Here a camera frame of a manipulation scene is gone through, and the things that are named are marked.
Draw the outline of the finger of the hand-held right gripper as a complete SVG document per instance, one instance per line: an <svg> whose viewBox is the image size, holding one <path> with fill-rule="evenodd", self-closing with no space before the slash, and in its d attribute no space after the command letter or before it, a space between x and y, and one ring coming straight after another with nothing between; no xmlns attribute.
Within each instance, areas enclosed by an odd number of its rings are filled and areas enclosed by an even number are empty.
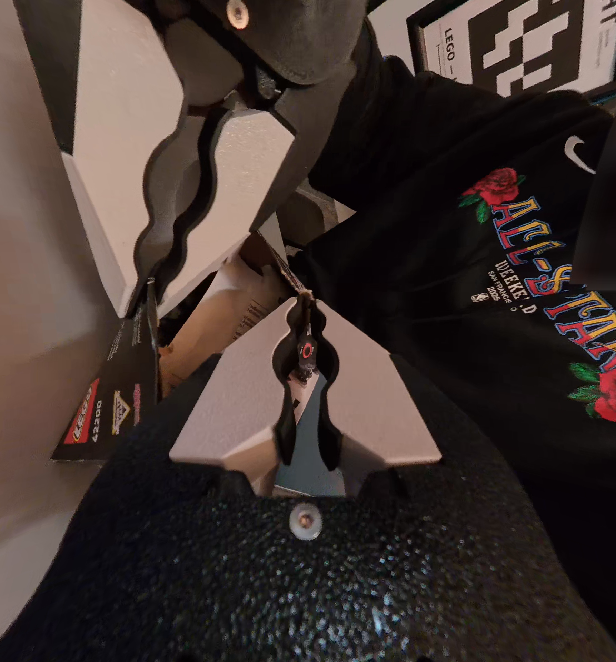
<svg viewBox="0 0 616 662"><path fill-rule="evenodd" d="M62 154L105 293L124 318L148 226L147 163L177 127L180 80L151 21L125 1L81 3L73 147Z"/></svg>
<svg viewBox="0 0 616 662"><path fill-rule="evenodd" d="M159 307L175 307L250 234L293 134L265 111L216 109L198 140L196 197L155 274Z"/></svg>

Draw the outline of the black toy truck cardboard box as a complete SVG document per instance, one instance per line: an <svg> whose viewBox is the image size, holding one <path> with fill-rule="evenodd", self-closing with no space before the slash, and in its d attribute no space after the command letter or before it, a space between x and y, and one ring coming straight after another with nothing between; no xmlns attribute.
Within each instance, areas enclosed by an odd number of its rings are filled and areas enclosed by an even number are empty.
<svg viewBox="0 0 616 662"><path fill-rule="evenodd" d="M299 336L299 365L295 371L307 370L317 360L316 350L308 354L304 346L313 330L312 313L316 298L305 289L287 264L258 232L242 243L245 248L267 258L267 266L278 276L281 284L291 291L282 297L283 303L294 297L304 298L304 331ZM126 317L111 345L99 375L90 383L66 432L61 437L52 459L55 461L105 462L118 449L121 440L146 422L161 400L161 356L158 352L158 315L155 274L157 265L142 286L131 317ZM274 310L269 310L265 319ZM213 355L220 360L222 353L248 331L232 336L229 345Z"/></svg>

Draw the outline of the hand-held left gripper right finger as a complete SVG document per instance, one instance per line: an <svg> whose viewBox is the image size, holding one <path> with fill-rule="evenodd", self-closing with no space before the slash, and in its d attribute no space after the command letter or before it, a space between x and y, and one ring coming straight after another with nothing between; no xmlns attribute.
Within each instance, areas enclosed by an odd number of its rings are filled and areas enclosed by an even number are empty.
<svg viewBox="0 0 616 662"><path fill-rule="evenodd" d="M320 453L339 468L345 495L358 496L372 473L442 459L389 352L322 301L312 313L319 358L335 352L320 411Z"/></svg>

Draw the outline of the black framed printed sign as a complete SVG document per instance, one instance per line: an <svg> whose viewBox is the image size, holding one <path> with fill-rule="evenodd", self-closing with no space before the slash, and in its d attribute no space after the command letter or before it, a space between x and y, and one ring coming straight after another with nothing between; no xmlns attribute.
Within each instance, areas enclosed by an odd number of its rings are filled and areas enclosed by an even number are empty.
<svg viewBox="0 0 616 662"><path fill-rule="evenodd" d="M416 73L501 97L616 97L616 1L433 1L406 25Z"/></svg>

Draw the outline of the beige desk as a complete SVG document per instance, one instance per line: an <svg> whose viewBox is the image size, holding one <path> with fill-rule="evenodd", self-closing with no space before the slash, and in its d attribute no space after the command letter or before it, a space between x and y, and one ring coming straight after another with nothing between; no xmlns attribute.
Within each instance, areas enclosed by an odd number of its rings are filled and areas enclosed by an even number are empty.
<svg viewBox="0 0 616 662"><path fill-rule="evenodd" d="M14 5L0 1L0 637L98 471L50 456L116 327Z"/></svg>

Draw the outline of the person's black printed sweatshirt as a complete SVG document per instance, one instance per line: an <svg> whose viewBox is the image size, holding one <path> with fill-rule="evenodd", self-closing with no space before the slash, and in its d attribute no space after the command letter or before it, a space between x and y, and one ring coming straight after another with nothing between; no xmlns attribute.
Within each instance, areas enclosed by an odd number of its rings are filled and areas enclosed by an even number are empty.
<svg viewBox="0 0 616 662"><path fill-rule="evenodd" d="M368 19L352 55L309 182L355 213L292 268L502 452L616 641L616 292L570 281L613 116L415 76Z"/></svg>

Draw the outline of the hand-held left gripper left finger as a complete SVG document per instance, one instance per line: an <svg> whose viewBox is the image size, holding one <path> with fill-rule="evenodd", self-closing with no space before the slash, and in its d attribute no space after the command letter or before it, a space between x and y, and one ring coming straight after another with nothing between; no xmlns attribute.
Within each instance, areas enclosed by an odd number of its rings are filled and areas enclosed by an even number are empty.
<svg viewBox="0 0 616 662"><path fill-rule="evenodd" d="M283 303L221 355L181 430L170 458L244 474L271 496L280 464L296 444L288 377L299 365L304 298Z"/></svg>

